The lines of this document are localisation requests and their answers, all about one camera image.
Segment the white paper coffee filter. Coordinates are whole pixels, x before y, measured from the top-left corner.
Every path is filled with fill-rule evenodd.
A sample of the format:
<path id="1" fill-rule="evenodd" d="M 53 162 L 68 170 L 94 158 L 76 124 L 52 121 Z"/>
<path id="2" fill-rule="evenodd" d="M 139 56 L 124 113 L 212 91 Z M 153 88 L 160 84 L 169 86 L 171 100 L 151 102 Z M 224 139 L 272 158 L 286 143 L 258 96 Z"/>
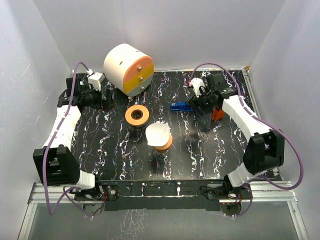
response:
<path id="1" fill-rule="evenodd" d="M 155 122 L 145 129 L 147 144 L 152 147 L 164 146 L 170 138 L 168 123 Z"/>

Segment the dark glass dripper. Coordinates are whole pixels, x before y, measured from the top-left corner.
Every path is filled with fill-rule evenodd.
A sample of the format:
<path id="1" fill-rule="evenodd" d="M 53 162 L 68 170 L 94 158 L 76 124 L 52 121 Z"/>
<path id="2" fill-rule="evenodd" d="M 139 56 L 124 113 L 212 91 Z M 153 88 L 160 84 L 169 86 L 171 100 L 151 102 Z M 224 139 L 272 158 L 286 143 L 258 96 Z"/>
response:
<path id="1" fill-rule="evenodd" d="M 196 115 L 195 120 L 198 129 L 203 133 L 209 133 L 211 129 L 212 113 L 204 113 L 203 115 Z"/>

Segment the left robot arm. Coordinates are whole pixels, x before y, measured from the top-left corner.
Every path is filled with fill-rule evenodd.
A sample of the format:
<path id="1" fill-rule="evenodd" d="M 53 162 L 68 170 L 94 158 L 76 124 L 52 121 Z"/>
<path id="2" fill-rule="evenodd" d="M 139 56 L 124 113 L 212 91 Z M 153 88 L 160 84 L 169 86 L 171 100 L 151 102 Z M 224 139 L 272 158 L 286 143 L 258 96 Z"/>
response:
<path id="1" fill-rule="evenodd" d="M 102 89 L 105 75 L 78 73 L 66 79 L 66 90 L 58 98 L 56 119 L 42 148 L 33 151 L 33 161 L 42 184 L 71 186 L 85 190 L 93 200 L 103 195 L 102 185 L 96 183 L 92 173 L 80 169 L 71 153 L 74 131 L 82 111 L 90 107 L 109 112 L 115 107 L 110 90 Z"/>

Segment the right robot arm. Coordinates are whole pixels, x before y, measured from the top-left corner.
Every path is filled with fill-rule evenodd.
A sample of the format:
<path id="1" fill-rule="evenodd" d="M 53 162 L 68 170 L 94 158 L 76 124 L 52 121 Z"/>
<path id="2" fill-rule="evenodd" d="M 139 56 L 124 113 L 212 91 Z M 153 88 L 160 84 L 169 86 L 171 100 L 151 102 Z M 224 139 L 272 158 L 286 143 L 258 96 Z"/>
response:
<path id="1" fill-rule="evenodd" d="M 222 110 L 246 138 L 242 164 L 224 177 L 222 190 L 226 197 L 235 198 L 245 183 L 283 165 L 284 137 L 256 119 L 255 112 L 221 73 L 208 74 L 206 81 L 194 77 L 188 86 L 194 91 L 188 104 L 197 117 L 212 114 L 215 109 Z"/>

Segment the glass carafe with brown band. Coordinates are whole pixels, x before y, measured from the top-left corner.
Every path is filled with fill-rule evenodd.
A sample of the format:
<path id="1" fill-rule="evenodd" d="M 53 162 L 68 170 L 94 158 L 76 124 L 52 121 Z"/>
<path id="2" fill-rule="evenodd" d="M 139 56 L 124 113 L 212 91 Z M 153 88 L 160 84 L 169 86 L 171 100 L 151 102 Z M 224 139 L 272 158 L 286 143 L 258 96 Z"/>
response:
<path id="1" fill-rule="evenodd" d="M 153 160 L 157 163 L 166 163 L 170 160 L 171 151 L 167 149 L 166 151 L 154 149 L 152 151 Z"/>

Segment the coffee filter packet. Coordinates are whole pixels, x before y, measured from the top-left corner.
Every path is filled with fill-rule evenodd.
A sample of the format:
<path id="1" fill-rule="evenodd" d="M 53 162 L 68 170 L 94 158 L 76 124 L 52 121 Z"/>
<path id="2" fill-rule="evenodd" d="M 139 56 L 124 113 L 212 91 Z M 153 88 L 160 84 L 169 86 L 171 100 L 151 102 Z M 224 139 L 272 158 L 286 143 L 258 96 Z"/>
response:
<path id="1" fill-rule="evenodd" d="M 224 115 L 225 115 L 225 112 L 220 107 L 217 106 L 213 109 L 211 119 L 216 122 L 222 119 Z"/>

